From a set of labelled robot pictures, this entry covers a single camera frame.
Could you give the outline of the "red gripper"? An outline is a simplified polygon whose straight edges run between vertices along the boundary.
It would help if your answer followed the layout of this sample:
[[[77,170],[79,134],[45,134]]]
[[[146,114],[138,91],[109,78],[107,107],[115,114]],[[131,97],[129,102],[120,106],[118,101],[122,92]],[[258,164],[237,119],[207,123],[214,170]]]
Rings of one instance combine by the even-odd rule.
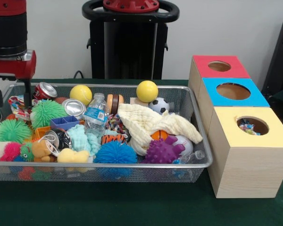
[[[24,103],[27,108],[32,107],[31,78],[36,69],[36,52],[27,52],[18,57],[0,58],[0,78],[24,79]],[[0,90],[0,107],[3,107],[2,91]]]

